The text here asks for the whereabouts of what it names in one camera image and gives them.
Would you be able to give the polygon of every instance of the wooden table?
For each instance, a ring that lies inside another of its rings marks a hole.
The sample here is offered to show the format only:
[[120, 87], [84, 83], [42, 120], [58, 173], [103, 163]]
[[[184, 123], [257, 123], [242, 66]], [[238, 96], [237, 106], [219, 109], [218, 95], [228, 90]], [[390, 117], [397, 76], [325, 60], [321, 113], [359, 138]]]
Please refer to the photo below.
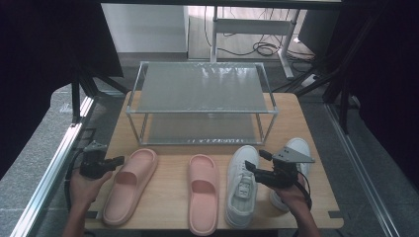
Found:
[[[139, 146], [128, 117], [126, 104], [129, 94], [109, 144], [108, 158], [124, 155], [126, 158]], [[311, 166], [308, 176], [313, 201], [312, 214], [319, 228], [340, 228], [343, 218], [331, 218], [329, 211], [339, 211], [336, 199], [324, 172], [321, 159], [315, 148], [313, 139], [304, 115], [294, 94], [274, 94], [280, 113], [264, 146], [265, 149], [277, 152], [293, 137], [305, 139], [311, 149], [315, 163]], [[216, 162], [220, 172], [219, 213], [217, 229], [231, 229], [224, 220], [226, 197], [226, 174], [229, 161], [239, 145], [189, 145], [189, 146], [147, 146], [159, 156], [157, 169], [145, 188], [132, 218], [120, 229], [188, 229], [188, 162], [195, 154], [207, 154]], [[260, 158], [260, 168], [272, 170], [272, 163]], [[90, 208], [99, 211], [97, 219], [86, 219], [86, 228], [109, 228], [100, 219], [101, 210], [113, 184], [113, 179], [106, 182], [98, 198]], [[267, 187], [259, 184], [254, 217], [249, 229], [296, 228], [290, 213], [275, 209], [269, 202]]]

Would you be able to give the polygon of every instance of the human hand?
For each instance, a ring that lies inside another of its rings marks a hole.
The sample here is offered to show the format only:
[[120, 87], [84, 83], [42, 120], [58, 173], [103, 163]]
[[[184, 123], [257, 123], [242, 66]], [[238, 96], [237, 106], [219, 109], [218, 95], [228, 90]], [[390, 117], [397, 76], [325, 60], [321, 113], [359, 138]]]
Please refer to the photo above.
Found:
[[101, 179], [89, 180], [80, 175], [79, 169], [74, 170], [70, 181], [72, 205], [79, 204], [88, 208], [95, 201], [102, 185], [111, 177], [112, 171], [109, 171]]
[[[304, 178], [301, 174], [298, 174], [298, 182], [304, 187]], [[285, 189], [273, 188], [273, 190], [281, 198], [282, 202], [289, 207], [292, 214], [301, 209], [305, 211], [306, 208], [308, 210], [304, 194], [295, 185]]]

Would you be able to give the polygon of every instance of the shoe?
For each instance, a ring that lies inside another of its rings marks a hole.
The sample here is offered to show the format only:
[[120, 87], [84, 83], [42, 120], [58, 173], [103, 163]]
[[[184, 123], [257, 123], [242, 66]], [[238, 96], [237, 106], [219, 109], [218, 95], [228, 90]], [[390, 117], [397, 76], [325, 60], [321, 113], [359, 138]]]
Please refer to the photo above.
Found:
[[139, 149], [130, 155], [115, 175], [103, 211], [106, 224], [122, 225], [131, 218], [157, 163], [157, 154], [150, 149]]
[[191, 232], [211, 235], [218, 224], [219, 172], [207, 155], [198, 154], [189, 162], [189, 218]]
[[233, 228], [246, 228], [253, 217], [258, 186], [244, 161], [259, 167], [259, 154], [253, 146], [240, 147], [228, 166], [225, 220]]
[[[286, 146], [295, 151], [298, 151], [301, 154], [310, 156], [310, 147], [308, 146], [307, 142], [302, 138], [293, 138], [287, 143]], [[310, 163], [296, 163], [296, 169], [302, 172], [306, 177], [308, 176], [310, 166]], [[290, 209], [283, 203], [281, 198], [273, 190], [271, 190], [269, 194], [269, 200], [271, 204], [277, 209], [282, 211], [290, 211]]]

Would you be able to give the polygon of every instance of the glass shelf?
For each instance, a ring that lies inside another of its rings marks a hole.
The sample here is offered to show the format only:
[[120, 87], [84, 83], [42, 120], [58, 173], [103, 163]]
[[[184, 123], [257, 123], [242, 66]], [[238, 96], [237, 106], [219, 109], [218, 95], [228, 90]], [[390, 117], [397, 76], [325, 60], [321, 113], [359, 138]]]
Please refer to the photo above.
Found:
[[278, 108], [261, 81], [262, 63], [141, 62], [126, 114], [144, 145], [264, 144]]

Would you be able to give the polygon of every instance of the pink slipper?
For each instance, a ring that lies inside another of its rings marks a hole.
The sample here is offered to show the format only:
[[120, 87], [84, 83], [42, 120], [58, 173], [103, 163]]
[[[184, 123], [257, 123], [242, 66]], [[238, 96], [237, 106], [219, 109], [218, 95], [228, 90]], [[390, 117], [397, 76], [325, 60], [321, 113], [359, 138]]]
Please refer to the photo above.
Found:
[[139, 149], [130, 155], [115, 175], [105, 203], [103, 219], [106, 224], [121, 225], [131, 218], [157, 163], [157, 155], [150, 149]]
[[219, 172], [206, 155], [189, 162], [189, 229], [199, 236], [211, 235], [218, 221]]

